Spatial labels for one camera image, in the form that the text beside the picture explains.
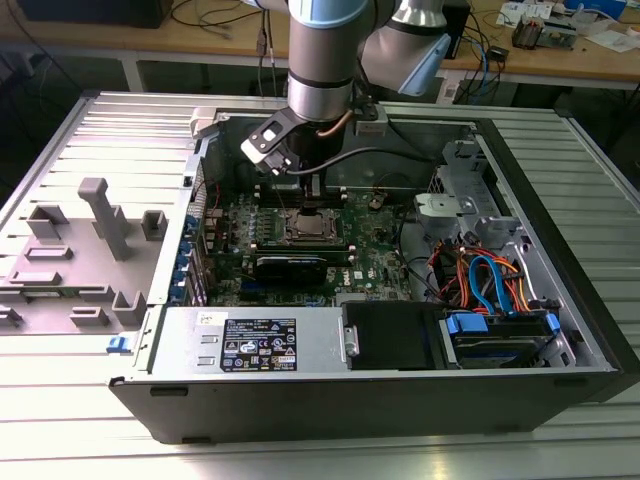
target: computer case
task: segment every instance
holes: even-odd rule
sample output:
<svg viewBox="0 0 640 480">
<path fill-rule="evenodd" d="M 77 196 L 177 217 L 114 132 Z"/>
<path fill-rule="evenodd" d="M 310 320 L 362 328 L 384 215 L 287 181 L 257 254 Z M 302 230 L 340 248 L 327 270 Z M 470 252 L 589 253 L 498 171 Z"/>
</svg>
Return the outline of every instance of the computer case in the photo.
<svg viewBox="0 0 640 480">
<path fill-rule="evenodd" d="M 451 44 L 445 58 L 456 58 L 464 27 L 471 13 L 471 6 L 467 0 L 445 0 L 442 13 L 447 19 L 447 33 L 451 37 Z"/>
<path fill-rule="evenodd" d="M 173 0 L 17 0 L 27 19 L 158 28 Z"/>
</svg>

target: power supply label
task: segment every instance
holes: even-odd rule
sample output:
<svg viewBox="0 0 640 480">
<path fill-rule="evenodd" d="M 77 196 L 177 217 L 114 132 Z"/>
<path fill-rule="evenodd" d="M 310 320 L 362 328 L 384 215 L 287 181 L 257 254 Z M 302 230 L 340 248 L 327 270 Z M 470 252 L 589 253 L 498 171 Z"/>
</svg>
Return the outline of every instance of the power supply label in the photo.
<svg viewBox="0 0 640 480">
<path fill-rule="evenodd" d="M 293 372 L 298 365 L 295 318 L 228 319 L 224 325 L 225 372 Z"/>
</svg>

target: gray plastic bracket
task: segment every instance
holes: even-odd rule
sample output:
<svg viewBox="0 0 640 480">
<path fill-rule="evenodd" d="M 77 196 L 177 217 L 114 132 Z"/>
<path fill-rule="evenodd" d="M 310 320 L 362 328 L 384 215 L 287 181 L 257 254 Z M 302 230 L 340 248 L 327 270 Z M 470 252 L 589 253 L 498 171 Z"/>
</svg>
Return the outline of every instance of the gray plastic bracket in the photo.
<svg viewBox="0 0 640 480">
<path fill-rule="evenodd" d="M 69 318 L 77 327 L 106 327 L 109 317 L 102 307 L 73 307 Z"/>
<path fill-rule="evenodd" d="M 68 224 L 69 221 L 57 205 L 38 205 L 27 219 L 27 225 L 38 240 L 60 240 L 55 225 Z"/>
<path fill-rule="evenodd" d="M 147 210 L 140 221 L 144 238 L 149 242 L 161 242 L 167 233 L 167 217 L 162 210 Z"/>
<path fill-rule="evenodd" d="M 111 310 L 123 326 L 140 327 L 147 310 L 147 301 L 142 292 L 137 292 L 133 305 L 130 306 L 122 292 L 118 292 Z"/>
<path fill-rule="evenodd" d="M 105 285 L 101 290 L 80 290 L 78 296 L 85 302 L 110 302 L 116 294 L 111 285 Z"/>
<path fill-rule="evenodd" d="M 20 290 L 4 290 L 0 292 L 0 302 L 29 303 L 29 298 L 23 295 L 23 293 Z"/>
<path fill-rule="evenodd" d="M 13 308 L 0 307 L 0 327 L 18 327 L 22 317 Z"/>
<path fill-rule="evenodd" d="M 123 262 L 129 256 L 129 247 L 122 234 L 121 220 L 114 215 L 107 199 L 107 188 L 109 185 L 104 178 L 85 178 L 78 188 L 78 196 L 91 207 L 113 258 Z"/>
<path fill-rule="evenodd" d="M 59 247 L 30 247 L 24 256 L 30 262 L 70 260 L 73 257 L 73 251 L 66 245 L 60 245 Z"/>
<path fill-rule="evenodd" d="M 58 272 L 16 272 L 9 283 L 18 285 L 60 285 L 62 277 Z"/>
<path fill-rule="evenodd" d="M 131 230 L 131 225 L 129 224 L 129 222 L 127 222 L 127 219 L 124 216 L 124 212 L 122 211 L 122 207 L 120 207 L 120 205 L 114 205 L 111 207 L 111 210 L 113 211 L 113 216 L 116 219 L 116 223 L 120 227 L 120 232 L 125 238 L 127 238 L 127 234 L 129 233 L 129 230 Z M 91 224 L 93 225 L 98 238 L 104 240 L 104 235 L 98 222 L 92 222 Z"/>
</svg>

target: floor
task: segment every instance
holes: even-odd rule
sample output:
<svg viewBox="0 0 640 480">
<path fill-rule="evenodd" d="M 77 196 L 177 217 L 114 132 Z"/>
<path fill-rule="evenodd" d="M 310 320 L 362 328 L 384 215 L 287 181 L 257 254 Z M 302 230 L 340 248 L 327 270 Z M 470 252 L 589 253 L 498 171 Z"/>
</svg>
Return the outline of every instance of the floor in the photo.
<svg viewBox="0 0 640 480">
<path fill-rule="evenodd" d="M 87 90 L 126 90 L 120 65 L 107 59 L 58 59 L 65 71 Z M 35 75 L 25 81 L 7 80 L 0 86 L 0 202 L 27 172 L 38 152 L 55 133 L 66 112 L 73 106 L 77 89 L 46 58 L 34 58 Z M 167 93 L 211 93 L 223 95 L 257 94 L 256 72 L 251 67 L 210 66 L 145 62 L 144 76 L 150 91 Z M 285 72 L 278 72 L 282 77 Z M 434 102 L 440 80 L 418 101 Z M 279 84 L 277 91 L 284 86 Z M 273 92 L 270 81 L 265 94 Z M 416 101 L 391 96 L 393 100 Z M 623 92 L 599 89 L 558 89 L 554 87 L 502 84 L 495 94 L 480 98 L 478 105 L 568 109 L 602 146 L 618 122 L 624 105 Z M 637 138 L 640 121 L 633 119 L 626 133 L 610 151 L 610 157 L 638 188 L 640 161 Z"/>
</svg>

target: motherboard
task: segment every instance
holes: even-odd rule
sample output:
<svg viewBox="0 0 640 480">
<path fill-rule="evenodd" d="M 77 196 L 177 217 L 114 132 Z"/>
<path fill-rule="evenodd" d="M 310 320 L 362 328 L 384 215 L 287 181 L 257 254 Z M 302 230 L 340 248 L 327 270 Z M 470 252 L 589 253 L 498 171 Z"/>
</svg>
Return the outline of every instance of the motherboard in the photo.
<svg viewBox="0 0 640 480">
<path fill-rule="evenodd" d="M 339 306 L 409 300 L 396 207 L 344 192 L 336 208 L 288 208 L 240 194 L 209 209 L 210 306 Z"/>
</svg>

